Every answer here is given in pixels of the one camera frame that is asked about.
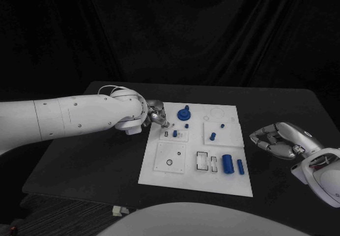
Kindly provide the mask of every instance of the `gray carpet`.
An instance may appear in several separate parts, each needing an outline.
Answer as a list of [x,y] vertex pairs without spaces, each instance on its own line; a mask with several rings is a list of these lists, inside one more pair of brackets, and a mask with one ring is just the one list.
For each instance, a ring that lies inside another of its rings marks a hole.
[[[17,219],[17,236],[94,236],[121,217],[112,216],[112,206],[61,198],[27,195],[20,206],[32,211]],[[0,225],[0,236],[9,235],[9,225]]]

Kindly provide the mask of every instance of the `blue object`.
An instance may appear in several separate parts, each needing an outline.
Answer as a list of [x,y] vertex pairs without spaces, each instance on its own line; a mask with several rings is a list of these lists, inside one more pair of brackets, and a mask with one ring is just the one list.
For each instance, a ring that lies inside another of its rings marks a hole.
[[210,140],[212,140],[212,141],[215,140],[215,137],[216,137],[216,134],[212,133],[212,136],[210,136]]
[[223,161],[223,170],[226,174],[233,173],[233,165],[232,165],[232,156],[231,155],[223,155],[222,156],[222,161]]
[[245,174],[245,170],[244,170],[244,164],[242,164],[242,160],[238,159],[238,166],[239,166],[239,174],[244,175]]
[[186,105],[184,109],[179,110],[177,117],[180,120],[189,120],[192,117],[192,114],[189,112],[189,106]]

